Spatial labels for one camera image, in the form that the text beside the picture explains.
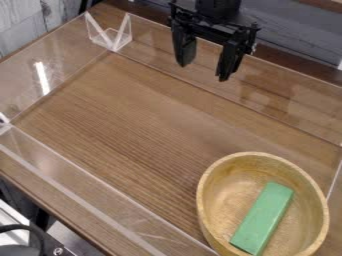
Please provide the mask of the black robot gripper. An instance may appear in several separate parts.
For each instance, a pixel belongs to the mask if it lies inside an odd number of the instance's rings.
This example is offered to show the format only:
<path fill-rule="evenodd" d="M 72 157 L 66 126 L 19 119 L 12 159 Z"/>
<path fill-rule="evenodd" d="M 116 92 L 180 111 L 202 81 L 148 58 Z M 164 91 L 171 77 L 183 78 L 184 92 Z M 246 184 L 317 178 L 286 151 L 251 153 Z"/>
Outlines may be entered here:
<path fill-rule="evenodd" d="M 261 27 L 241 14 L 241 4 L 242 0 L 170 0 L 168 3 L 174 53 L 182 67 L 196 56 L 196 37 L 222 44 L 235 32 L 243 33 L 242 44 L 229 40 L 223 45 L 215 73 L 221 82 L 229 80 L 245 53 L 253 54 L 257 47 Z"/>

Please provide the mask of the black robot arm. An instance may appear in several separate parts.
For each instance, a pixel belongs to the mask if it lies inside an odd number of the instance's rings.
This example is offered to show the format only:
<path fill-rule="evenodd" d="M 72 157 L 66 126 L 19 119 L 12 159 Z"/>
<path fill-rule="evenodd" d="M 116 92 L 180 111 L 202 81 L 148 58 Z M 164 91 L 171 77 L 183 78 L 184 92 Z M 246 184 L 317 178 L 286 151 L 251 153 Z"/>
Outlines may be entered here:
<path fill-rule="evenodd" d="M 222 46 L 215 76 L 227 81 L 238 71 L 245 55 L 257 48 L 257 22 L 239 23 L 242 0 L 171 0 L 168 26 L 172 33 L 175 59 L 180 67 L 196 57 L 196 39 Z"/>

